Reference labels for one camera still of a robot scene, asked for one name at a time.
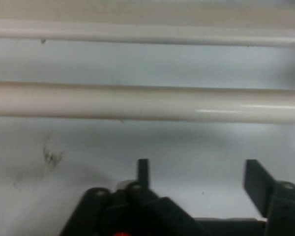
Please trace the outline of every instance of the black mechanism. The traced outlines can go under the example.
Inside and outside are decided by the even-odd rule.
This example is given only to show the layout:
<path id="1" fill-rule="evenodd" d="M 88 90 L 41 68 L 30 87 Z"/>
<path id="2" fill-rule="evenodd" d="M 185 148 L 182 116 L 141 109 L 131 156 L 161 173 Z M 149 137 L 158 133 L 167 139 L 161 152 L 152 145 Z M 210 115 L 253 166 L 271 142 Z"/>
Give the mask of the black mechanism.
<path id="1" fill-rule="evenodd" d="M 110 193 L 92 188 L 60 236 L 295 236 L 295 185 L 276 181 L 257 160 L 247 160 L 244 188 L 266 221 L 194 219 L 149 188 L 147 159 L 137 180 Z"/>

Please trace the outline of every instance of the white wall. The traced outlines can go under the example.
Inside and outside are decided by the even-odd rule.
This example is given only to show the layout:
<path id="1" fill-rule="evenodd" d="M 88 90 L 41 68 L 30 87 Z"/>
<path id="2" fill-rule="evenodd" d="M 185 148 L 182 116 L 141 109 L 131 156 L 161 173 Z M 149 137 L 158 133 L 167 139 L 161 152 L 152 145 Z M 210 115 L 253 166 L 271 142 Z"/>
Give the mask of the white wall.
<path id="1" fill-rule="evenodd" d="M 0 39 L 0 81 L 295 89 L 295 49 Z M 244 160 L 295 182 L 295 125 L 0 118 L 0 236 L 57 235 L 87 188 L 132 179 L 138 158 L 195 217 L 259 217 Z"/>

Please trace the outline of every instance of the dark mark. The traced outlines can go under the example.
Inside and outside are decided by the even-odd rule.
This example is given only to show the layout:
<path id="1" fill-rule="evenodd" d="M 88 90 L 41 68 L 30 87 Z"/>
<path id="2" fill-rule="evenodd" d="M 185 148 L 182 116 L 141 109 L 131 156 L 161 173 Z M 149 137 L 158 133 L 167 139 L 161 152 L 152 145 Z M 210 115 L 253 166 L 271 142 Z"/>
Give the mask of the dark mark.
<path id="1" fill-rule="evenodd" d="M 52 153 L 46 145 L 44 145 L 43 154 L 45 163 L 51 168 L 56 167 L 63 158 L 62 152 Z"/>
<path id="2" fill-rule="evenodd" d="M 18 190 L 19 192 L 22 191 L 22 189 L 19 188 L 17 181 L 14 181 L 14 182 L 13 182 L 13 186 L 14 186 L 14 188 L 15 188 L 16 190 Z"/>

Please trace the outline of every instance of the red part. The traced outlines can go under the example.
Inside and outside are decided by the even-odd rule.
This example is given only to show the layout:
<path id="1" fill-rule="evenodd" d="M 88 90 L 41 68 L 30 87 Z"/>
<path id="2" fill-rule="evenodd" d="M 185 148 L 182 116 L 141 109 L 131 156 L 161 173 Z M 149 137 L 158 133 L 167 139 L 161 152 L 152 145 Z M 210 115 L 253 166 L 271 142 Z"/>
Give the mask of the red part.
<path id="1" fill-rule="evenodd" d="M 115 233 L 113 236 L 131 236 L 131 235 L 125 232 L 119 232 L 119 233 Z"/>

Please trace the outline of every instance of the pipe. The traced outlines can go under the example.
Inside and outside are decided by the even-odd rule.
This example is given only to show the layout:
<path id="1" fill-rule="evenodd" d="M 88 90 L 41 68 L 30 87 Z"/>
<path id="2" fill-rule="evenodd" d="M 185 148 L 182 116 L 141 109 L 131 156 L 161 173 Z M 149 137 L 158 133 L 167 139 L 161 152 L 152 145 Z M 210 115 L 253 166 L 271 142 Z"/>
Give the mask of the pipe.
<path id="1" fill-rule="evenodd" d="M 295 46 L 295 7 L 112 0 L 0 0 L 0 37 Z"/>
<path id="2" fill-rule="evenodd" d="M 295 123 L 295 91 L 11 82 L 0 116 Z"/>

